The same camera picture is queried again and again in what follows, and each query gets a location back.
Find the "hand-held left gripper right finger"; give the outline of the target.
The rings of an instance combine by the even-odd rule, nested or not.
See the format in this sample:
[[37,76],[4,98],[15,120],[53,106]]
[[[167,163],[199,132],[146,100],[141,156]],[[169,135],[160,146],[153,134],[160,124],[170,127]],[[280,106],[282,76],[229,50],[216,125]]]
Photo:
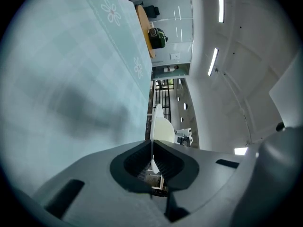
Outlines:
[[247,186],[246,156],[153,143],[168,185],[161,223],[231,223]]

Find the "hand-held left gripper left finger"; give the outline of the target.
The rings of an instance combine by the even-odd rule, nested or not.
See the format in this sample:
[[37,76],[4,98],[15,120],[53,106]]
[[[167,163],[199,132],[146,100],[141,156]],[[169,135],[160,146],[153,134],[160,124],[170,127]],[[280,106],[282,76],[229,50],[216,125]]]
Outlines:
[[144,181],[148,141],[82,157],[34,194],[48,227],[163,227],[169,220]]

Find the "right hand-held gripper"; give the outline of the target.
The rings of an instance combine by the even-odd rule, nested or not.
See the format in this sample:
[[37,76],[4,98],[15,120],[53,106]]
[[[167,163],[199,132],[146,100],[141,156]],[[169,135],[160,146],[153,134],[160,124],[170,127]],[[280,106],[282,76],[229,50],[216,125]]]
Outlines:
[[193,143],[191,128],[175,130],[175,143],[185,147],[191,147]]

